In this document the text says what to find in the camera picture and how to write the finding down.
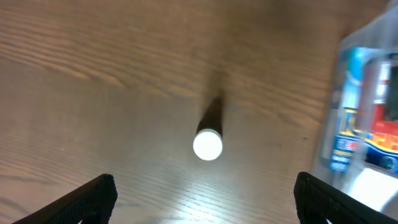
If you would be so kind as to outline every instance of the wooden table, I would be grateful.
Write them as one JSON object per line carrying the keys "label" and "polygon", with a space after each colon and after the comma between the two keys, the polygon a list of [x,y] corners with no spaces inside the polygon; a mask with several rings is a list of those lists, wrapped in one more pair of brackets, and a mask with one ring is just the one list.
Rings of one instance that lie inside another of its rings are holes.
{"label": "wooden table", "polygon": [[[385,3],[1,0],[0,223],[102,173],[111,223],[298,223],[338,42]],[[224,151],[205,162],[219,88]]]}

